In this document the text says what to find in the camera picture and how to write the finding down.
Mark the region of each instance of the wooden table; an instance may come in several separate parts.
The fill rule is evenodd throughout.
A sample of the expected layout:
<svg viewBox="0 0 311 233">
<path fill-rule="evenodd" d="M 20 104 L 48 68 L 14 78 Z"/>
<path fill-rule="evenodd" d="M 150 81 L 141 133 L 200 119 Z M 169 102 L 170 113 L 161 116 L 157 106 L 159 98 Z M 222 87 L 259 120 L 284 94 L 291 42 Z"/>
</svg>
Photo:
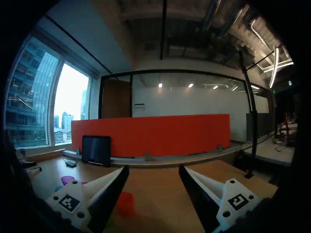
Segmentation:
<svg viewBox="0 0 311 233">
<path fill-rule="evenodd" d="M 43 199 L 54 193 L 62 185 L 62 176 L 73 176 L 80 181 L 92 181 L 117 168 L 104 168 L 79 162 L 77 167 L 66 167 L 62 158 L 39 163 L 42 172 L 33 181 L 37 195 Z M 221 161 L 188 166 L 201 174 L 220 182 L 235 178 L 259 197 L 272 197 L 277 190 L 260 178 L 244 177 L 245 172 Z M 189 232 L 204 231 L 192 206 L 190 198 L 178 174 L 178 168 L 130 169 L 123 191 L 135 198 L 135 216 L 122 218 L 114 210 L 114 226 L 105 232 Z"/>
</svg>

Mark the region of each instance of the window sill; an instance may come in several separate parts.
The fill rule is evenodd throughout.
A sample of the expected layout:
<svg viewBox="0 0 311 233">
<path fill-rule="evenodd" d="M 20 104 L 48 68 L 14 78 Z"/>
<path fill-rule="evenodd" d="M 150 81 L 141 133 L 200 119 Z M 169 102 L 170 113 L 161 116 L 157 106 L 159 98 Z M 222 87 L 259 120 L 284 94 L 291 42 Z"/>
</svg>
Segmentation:
<svg viewBox="0 0 311 233">
<path fill-rule="evenodd" d="M 20 154 L 20 150 L 25 150 L 26 157 L 33 156 L 33 155 L 39 155 L 44 154 L 60 149 L 65 150 L 72 150 L 72 143 L 59 143 L 55 146 L 45 145 L 45 146 L 32 146 L 32 147 L 26 147 L 26 148 L 16 148 L 17 153 Z"/>
</svg>

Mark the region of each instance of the orange panel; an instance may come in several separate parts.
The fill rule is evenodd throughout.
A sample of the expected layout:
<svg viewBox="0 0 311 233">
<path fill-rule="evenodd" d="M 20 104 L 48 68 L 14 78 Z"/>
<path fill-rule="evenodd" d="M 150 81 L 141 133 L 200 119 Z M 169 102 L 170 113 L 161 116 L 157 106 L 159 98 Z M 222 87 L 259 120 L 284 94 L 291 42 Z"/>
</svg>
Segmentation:
<svg viewBox="0 0 311 233">
<path fill-rule="evenodd" d="M 82 136 L 110 136 L 112 157 L 176 156 L 230 146 L 229 114 L 72 121 L 72 146 Z"/>
</svg>

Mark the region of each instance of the window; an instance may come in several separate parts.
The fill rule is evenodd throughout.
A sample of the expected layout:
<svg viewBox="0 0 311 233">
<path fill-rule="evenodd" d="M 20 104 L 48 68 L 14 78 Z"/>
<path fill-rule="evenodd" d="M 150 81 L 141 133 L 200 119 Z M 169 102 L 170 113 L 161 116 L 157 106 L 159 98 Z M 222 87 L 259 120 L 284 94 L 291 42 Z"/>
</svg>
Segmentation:
<svg viewBox="0 0 311 233">
<path fill-rule="evenodd" d="M 54 141 L 71 142 L 71 121 L 87 119 L 89 78 L 68 64 L 59 77 L 54 106 Z"/>
<path fill-rule="evenodd" d="M 5 128 L 15 148 L 71 143 L 71 121 L 89 117 L 91 77 L 84 71 L 96 70 L 40 39 L 27 38 L 9 79 Z"/>
<path fill-rule="evenodd" d="M 31 38 L 11 78 L 5 127 L 15 147 L 48 144 L 46 114 L 59 59 L 45 48 L 39 40 Z"/>
</svg>

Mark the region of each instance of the window frame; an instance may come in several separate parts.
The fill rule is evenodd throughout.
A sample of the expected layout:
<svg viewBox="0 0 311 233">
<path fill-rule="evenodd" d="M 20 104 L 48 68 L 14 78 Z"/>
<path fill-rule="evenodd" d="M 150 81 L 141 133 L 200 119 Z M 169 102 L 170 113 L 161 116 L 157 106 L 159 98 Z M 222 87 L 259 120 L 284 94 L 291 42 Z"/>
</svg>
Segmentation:
<svg viewBox="0 0 311 233">
<path fill-rule="evenodd" d="M 37 28 L 34 28 L 34 30 L 30 32 L 30 34 L 27 36 L 20 50 L 17 53 L 17 56 L 14 60 L 14 63 L 12 65 L 12 68 L 8 76 L 8 82 L 7 82 L 8 90 L 11 85 L 14 70 L 17 67 L 18 61 L 21 59 L 25 51 L 25 48 L 27 47 L 32 37 L 37 39 L 41 43 L 41 45 L 43 45 L 42 47 L 46 52 L 55 56 L 59 60 L 56 66 L 54 76 L 53 76 L 51 91 L 47 95 L 48 109 L 44 113 L 44 117 L 47 119 L 47 127 L 45 129 L 47 145 L 23 146 L 23 147 L 16 148 L 17 150 L 44 148 L 44 147 L 51 147 L 51 146 L 55 147 L 55 146 L 60 146 L 60 145 L 65 145 L 65 144 L 71 144 L 68 142 L 55 144 L 55 141 L 54 141 L 54 105 L 55 105 L 56 90 L 57 90 L 58 81 L 59 81 L 62 68 L 64 64 L 67 63 L 68 65 L 70 65 L 71 67 L 73 67 L 74 69 L 76 69 L 77 71 L 81 72 L 82 74 L 86 75 L 89 78 L 88 85 L 87 85 L 87 93 L 86 93 L 86 111 L 87 111 L 86 119 L 87 120 L 89 119 L 89 106 L 90 106 L 89 102 L 90 102 L 90 93 L 91 93 L 91 85 L 92 85 L 93 77 L 97 77 L 99 74 L 99 71 L 97 71 L 87 62 L 85 62 L 81 57 L 76 55 L 74 52 L 68 49 L 61 42 L 54 39 L 53 36 L 49 35 L 44 30 L 37 27 Z"/>
</svg>

